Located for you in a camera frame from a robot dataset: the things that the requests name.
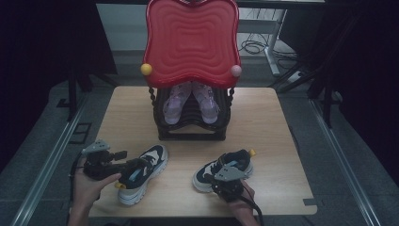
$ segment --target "yellow ball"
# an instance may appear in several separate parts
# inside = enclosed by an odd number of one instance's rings
[[[144,75],[150,75],[152,73],[152,66],[150,64],[141,65],[141,73]]]

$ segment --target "shoe sole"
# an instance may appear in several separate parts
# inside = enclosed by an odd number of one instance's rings
[[[200,191],[200,192],[206,192],[206,193],[209,193],[209,192],[214,191],[214,190],[212,189],[212,185],[211,185],[211,184],[201,183],[201,182],[199,182],[199,181],[197,180],[196,175],[197,175],[197,173],[198,173],[200,170],[198,170],[198,171],[194,174],[194,176],[193,176],[193,186],[194,186],[194,188],[195,188],[196,190]],[[249,162],[249,166],[246,168],[246,170],[244,171],[244,173],[247,175],[247,178],[249,178],[249,177],[252,175],[252,173],[253,173],[253,165],[252,165],[252,162]]]
[[[125,195],[123,194],[123,189],[119,191],[119,198],[120,202],[125,204],[125,205],[134,205],[143,199],[144,195],[146,194],[147,191],[147,184],[150,181],[150,179],[158,176],[161,174],[161,172],[165,169],[168,163],[168,152],[165,152],[165,160],[164,162],[159,165],[159,167],[152,173],[152,175],[146,180],[146,182],[141,186],[141,188],[132,195]]]

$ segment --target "white wall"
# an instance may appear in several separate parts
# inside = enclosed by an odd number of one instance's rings
[[[111,51],[144,50],[147,44],[145,5],[97,4]]]

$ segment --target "black curtain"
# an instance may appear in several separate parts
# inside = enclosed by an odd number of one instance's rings
[[[399,185],[398,3],[371,3],[334,65],[340,109]]]
[[[0,2],[1,170],[74,69],[116,73],[96,5],[90,0]]]

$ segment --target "pink ball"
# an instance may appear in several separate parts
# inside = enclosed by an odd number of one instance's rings
[[[234,77],[239,77],[241,75],[242,71],[243,70],[238,65],[234,65],[231,67],[231,73],[232,73],[232,76],[234,76]]]

